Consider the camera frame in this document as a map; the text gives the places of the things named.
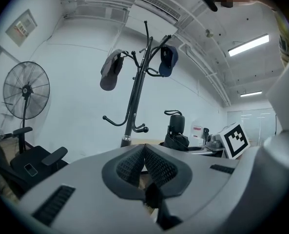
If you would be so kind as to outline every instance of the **fluorescent light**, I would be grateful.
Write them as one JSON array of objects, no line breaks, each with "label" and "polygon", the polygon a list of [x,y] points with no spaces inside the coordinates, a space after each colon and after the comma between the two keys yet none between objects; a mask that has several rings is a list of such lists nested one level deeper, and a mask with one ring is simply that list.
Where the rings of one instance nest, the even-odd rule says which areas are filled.
[{"label": "fluorescent light", "polygon": [[254,96],[254,95],[259,95],[259,94],[261,94],[261,93],[262,93],[262,91],[254,92],[254,93],[249,93],[249,94],[243,94],[243,95],[241,95],[241,97],[245,97],[245,96]]},{"label": "fluorescent light", "polygon": [[235,48],[232,48],[228,50],[230,57],[235,56],[243,51],[249,50],[251,48],[254,48],[256,46],[259,46],[263,43],[266,43],[269,41],[269,35],[266,34],[265,36],[261,36],[257,39],[251,40],[249,42],[243,43]]}]

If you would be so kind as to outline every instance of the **black metal coat rack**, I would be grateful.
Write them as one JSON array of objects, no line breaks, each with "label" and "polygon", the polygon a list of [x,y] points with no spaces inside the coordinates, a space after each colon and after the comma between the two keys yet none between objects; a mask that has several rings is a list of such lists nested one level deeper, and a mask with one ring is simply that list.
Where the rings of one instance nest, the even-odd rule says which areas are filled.
[{"label": "black metal coat rack", "polygon": [[135,118],[138,110],[138,105],[140,101],[140,96],[142,92],[142,87],[143,87],[143,82],[145,75],[148,74],[152,77],[164,77],[164,75],[158,74],[158,71],[154,70],[153,68],[149,68],[150,61],[152,58],[155,56],[155,54],[160,50],[160,48],[172,37],[171,35],[165,36],[164,40],[162,43],[157,46],[152,48],[152,42],[153,42],[153,37],[149,37],[149,30],[148,30],[148,23],[147,21],[144,21],[145,24],[145,29],[146,29],[146,36],[147,36],[147,46],[144,49],[144,55],[141,61],[141,64],[139,65],[135,51],[131,52],[131,55],[129,55],[128,51],[124,51],[123,54],[125,54],[127,57],[130,57],[135,61],[135,65],[137,66],[137,73],[136,76],[134,77],[134,85],[131,91],[129,103],[128,103],[128,108],[127,108],[127,113],[125,120],[121,124],[116,124],[113,121],[111,121],[109,118],[106,116],[103,116],[103,119],[108,121],[114,126],[122,126],[125,123],[126,125],[126,130],[125,130],[125,135],[121,140],[121,147],[124,146],[129,146],[131,144],[131,132],[134,131],[136,133],[147,133],[149,131],[149,128],[145,126],[145,124],[142,124],[138,127],[135,125]]}]

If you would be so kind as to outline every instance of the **black chair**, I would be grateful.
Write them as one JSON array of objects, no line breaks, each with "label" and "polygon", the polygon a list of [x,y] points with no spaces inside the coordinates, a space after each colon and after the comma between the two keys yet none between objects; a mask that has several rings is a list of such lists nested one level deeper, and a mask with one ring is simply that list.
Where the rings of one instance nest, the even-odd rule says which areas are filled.
[{"label": "black chair", "polygon": [[[22,128],[14,131],[20,136],[31,131],[31,128]],[[57,170],[67,165],[61,160],[67,154],[67,149],[61,147],[50,153],[40,146],[33,147],[16,156],[10,161],[6,160],[0,147],[0,174],[7,181],[13,193],[20,198],[26,191],[43,181]]]}]

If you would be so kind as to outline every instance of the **gray cap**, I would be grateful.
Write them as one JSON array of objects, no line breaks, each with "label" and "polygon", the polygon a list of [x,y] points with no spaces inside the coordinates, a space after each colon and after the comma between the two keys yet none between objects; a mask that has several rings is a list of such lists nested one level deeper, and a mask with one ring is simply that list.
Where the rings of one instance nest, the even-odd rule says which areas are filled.
[{"label": "gray cap", "polygon": [[123,50],[116,49],[105,60],[101,69],[101,82],[100,86],[103,90],[113,90],[117,83],[117,76],[123,66],[124,58],[120,57]]}]

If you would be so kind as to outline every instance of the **air conditioner vent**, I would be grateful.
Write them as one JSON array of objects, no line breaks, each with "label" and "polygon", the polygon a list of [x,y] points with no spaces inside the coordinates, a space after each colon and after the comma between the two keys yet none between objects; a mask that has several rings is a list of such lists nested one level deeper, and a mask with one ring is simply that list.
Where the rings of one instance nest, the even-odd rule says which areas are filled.
[{"label": "air conditioner vent", "polygon": [[143,0],[143,1],[148,2],[148,3],[156,6],[157,8],[165,11],[166,13],[168,13],[169,15],[174,17],[176,20],[179,20],[179,18],[181,16],[178,12],[176,12],[174,9],[172,9],[168,5],[164,4],[160,0]]}]

